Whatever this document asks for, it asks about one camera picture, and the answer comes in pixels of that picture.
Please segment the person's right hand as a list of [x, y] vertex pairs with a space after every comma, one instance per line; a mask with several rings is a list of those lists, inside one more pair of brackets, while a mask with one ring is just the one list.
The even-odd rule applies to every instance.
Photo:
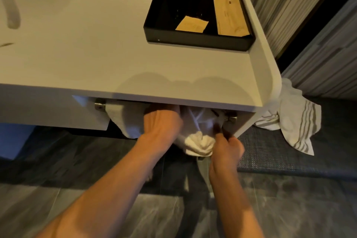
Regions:
[[[221, 127], [215, 125], [213, 132]], [[237, 176], [239, 163], [244, 155], [245, 148], [237, 139], [237, 148], [212, 149], [211, 164], [209, 167], [209, 178], [211, 181], [227, 176]]]

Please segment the person's left hand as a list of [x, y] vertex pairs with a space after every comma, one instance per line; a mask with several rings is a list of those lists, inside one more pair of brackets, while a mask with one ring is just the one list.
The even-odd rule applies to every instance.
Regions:
[[153, 103], [145, 110], [144, 135], [163, 149], [173, 144], [182, 126], [179, 105]]

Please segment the person's left forearm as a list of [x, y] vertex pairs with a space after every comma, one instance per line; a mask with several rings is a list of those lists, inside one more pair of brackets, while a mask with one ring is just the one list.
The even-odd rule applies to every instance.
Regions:
[[113, 238], [141, 188], [172, 145], [165, 135], [147, 133], [109, 172], [53, 219], [36, 238]]

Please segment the person's right forearm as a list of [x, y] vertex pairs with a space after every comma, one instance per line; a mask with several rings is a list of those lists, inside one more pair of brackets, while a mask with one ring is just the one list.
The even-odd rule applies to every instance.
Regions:
[[225, 238], [265, 238], [235, 172], [209, 174]]

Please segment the grey woven floor mat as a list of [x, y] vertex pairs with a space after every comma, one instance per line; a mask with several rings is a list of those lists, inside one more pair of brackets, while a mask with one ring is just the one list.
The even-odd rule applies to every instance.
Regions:
[[322, 108], [321, 129], [311, 137], [314, 156], [291, 147], [281, 131], [252, 126], [239, 137], [239, 172], [357, 181], [357, 100], [306, 98]]

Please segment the white grey-striped towel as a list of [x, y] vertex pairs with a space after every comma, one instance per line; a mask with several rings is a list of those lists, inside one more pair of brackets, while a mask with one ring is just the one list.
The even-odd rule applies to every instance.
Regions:
[[319, 132], [322, 123], [321, 106], [306, 99], [292, 82], [282, 78], [278, 101], [269, 108], [255, 126], [270, 131], [280, 130], [290, 146], [314, 156], [310, 138]]

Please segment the small brown paper card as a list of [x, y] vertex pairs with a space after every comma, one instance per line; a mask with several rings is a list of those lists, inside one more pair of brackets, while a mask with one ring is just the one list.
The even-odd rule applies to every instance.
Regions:
[[175, 30], [183, 32], [203, 33], [208, 23], [208, 21], [199, 18], [185, 16]]

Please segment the white vanity counter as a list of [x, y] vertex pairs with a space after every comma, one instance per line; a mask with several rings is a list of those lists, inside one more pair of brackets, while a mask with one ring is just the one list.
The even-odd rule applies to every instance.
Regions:
[[95, 100], [246, 112], [241, 135], [282, 80], [251, 0], [249, 50], [148, 42], [152, 0], [0, 0], [0, 123], [106, 130]]

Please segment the large brown paper envelope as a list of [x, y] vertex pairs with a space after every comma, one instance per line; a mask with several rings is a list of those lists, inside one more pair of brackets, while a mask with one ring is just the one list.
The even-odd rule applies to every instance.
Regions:
[[239, 0], [214, 0], [213, 3], [219, 35], [244, 37], [251, 34]]

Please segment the metal towel bar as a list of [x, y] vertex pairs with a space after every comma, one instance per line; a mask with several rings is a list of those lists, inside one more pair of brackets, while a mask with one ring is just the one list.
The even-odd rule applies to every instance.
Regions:
[[[106, 112], [106, 103], [110, 100], [111, 99], [107, 98], [96, 98], [94, 102], [95, 109], [97, 111]], [[238, 114], [236, 111], [223, 110], [223, 113], [226, 122], [235, 123], [237, 121]]]

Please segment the black tray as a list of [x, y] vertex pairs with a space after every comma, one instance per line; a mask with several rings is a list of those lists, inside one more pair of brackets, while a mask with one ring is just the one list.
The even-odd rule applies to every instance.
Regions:
[[[152, 0], [144, 23], [149, 43], [165, 43], [232, 51], [248, 51], [256, 40], [247, 9], [243, 14], [248, 25], [248, 36], [233, 37], [218, 34], [213, 0]], [[176, 31], [185, 16], [208, 21], [203, 33]]]

